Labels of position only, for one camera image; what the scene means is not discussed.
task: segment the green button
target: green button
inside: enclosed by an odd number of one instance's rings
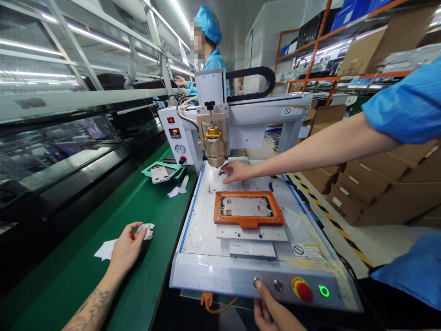
[[[319,286],[320,289],[320,293],[324,296],[324,297],[328,297],[329,296],[329,290],[326,286],[320,285]]]

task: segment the hand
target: hand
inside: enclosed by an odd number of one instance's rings
[[[185,84],[187,83],[187,81],[181,76],[176,76],[175,83],[179,87],[185,87]]]
[[[134,222],[126,225],[124,231],[115,242],[107,273],[112,276],[123,278],[135,263],[141,252],[141,244],[147,233],[147,228],[138,233],[134,228],[142,225],[142,222]]]
[[[251,172],[251,165],[241,161],[228,162],[222,166],[221,171],[226,171],[228,178],[225,178],[222,183],[229,184],[236,180],[247,180],[253,178]]]
[[[279,304],[260,280],[254,282],[261,300],[254,299],[254,320],[260,331],[306,331],[284,306]]]

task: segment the green conveyor belt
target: green conveyor belt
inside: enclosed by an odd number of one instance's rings
[[[94,253],[104,241],[118,238],[126,224],[136,221],[154,223],[154,238],[143,244],[140,257],[115,297],[103,330],[149,328],[196,180],[190,166],[187,193],[173,198],[167,193],[176,183],[153,185],[141,171],[161,160],[164,154],[173,155],[168,143],[1,299],[2,330],[62,329],[107,270],[109,260],[102,262]]]

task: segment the dispensing machine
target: dispensing machine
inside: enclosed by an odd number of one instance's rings
[[[226,96],[227,79],[261,74],[263,92]],[[258,297],[255,279],[280,302],[361,313],[354,280],[309,209],[282,175],[223,184],[219,171],[237,148],[261,148],[270,123],[283,123],[278,153],[295,145],[311,95],[267,96],[274,73],[253,68],[197,73],[198,106],[158,111],[176,160],[199,174],[173,258],[170,287]]]

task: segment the pressure gauge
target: pressure gauge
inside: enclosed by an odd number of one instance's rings
[[[175,151],[179,154],[184,154],[185,153],[185,147],[182,145],[176,145],[175,146]]]

